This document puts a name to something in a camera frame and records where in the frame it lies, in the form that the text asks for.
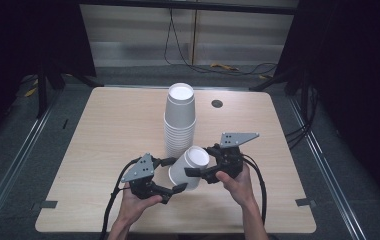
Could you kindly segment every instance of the light wood tabletop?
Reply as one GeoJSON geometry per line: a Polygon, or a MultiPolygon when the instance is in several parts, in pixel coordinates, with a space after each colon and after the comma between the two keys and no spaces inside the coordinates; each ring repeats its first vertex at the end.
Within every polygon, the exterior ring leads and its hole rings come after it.
{"type": "MultiPolygon", "coordinates": [[[[103,215],[118,176],[132,159],[150,153],[165,158],[163,113],[168,89],[96,88],[75,130],[48,193],[58,201],[42,209],[36,222],[40,232],[100,232],[103,215]]],[[[270,233],[312,233],[316,224],[271,98],[266,93],[195,90],[194,145],[219,143],[223,132],[257,132],[260,137],[240,146],[258,164],[264,178],[268,206],[265,227],[270,233]],[[212,106],[213,100],[223,103],[212,106]]],[[[208,167],[216,165],[211,157],[208,167]]],[[[155,171],[156,184],[172,187],[168,168],[155,171]]],[[[261,205],[256,172],[254,193],[261,205]]],[[[116,198],[108,230],[116,219],[122,193],[116,198]]],[[[241,209],[221,183],[207,184],[174,195],[168,204],[147,209],[131,227],[140,233],[241,233],[241,209]]]]}

